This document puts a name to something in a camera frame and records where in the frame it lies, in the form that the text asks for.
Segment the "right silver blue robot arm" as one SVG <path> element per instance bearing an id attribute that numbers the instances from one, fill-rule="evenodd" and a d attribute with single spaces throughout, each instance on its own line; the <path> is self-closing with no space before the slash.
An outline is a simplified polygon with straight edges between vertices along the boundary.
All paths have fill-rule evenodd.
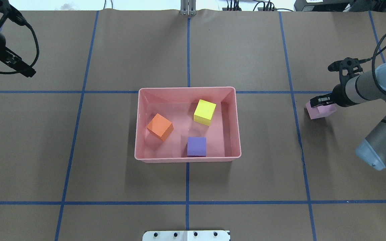
<path id="1" fill-rule="evenodd" d="M 305 105 L 310 119 L 327 117 L 337 107 L 354 107 L 359 110 L 366 105 L 371 108 L 373 103 L 377 124 L 363 138 L 355 150 L 356 155 L 377 171 L 386 170 L 386 63 L 375 70 L 363 72 L 361 64 L 365 60 L 345 58 L 328 66 L 330 72 L 338 72 L 340 83 L 324 95 L 311 98 Z"/>

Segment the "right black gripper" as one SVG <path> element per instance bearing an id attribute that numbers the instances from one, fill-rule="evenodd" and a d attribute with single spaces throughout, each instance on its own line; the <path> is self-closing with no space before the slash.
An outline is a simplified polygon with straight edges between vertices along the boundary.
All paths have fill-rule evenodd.
<path id="1" fill-rule="evenodd" d="M 319 106 L 337 104 L 340 107 L 347 107 L 347 97 L 345 90 L 341 84 L 337 84 L 331 92 L 331 95 L 320 95 L 310 99 L 310 107 L 317 108 Z"/>

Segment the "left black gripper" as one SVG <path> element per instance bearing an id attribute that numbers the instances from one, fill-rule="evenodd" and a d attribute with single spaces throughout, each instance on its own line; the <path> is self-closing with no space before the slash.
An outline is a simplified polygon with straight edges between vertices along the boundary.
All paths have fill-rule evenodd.
<path id="1" fill-rule="evenodd" d="M 6 38 L 0 32 L 0 56 L 1 62 L 15 72 L 19 72 L 25 77 L 33 77 L 36 74 L 36 70 L 31 66 L 26 64 L 20 56 L 10 49 L 6 49 Z"/>

